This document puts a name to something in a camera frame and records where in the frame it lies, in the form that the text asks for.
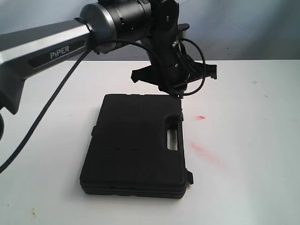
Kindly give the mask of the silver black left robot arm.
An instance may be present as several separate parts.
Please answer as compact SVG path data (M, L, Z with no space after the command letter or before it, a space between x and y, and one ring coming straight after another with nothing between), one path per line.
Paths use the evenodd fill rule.
M134 70L133 82L156 85L175 97L187 85L217 78L216 65L187 54L179 4L173 0L99 0L83 7L78 18L2 34L0 106L16 114L25 81L80 53L107 54L127 45L144 49L150 65Z

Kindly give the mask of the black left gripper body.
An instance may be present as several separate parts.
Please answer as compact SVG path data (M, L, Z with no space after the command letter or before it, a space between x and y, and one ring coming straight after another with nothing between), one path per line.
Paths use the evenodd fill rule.
M206 78L216 80L217 65L207 64L200 47L184 38L189 27L188 23L182 23L163 39L161 34L144 38L142 44L153 51L147 52L151 65L132 71L132 81L156 85L171 96L191 96L200 91ZM197 49L202 62L196 62L188 55L184 42Z

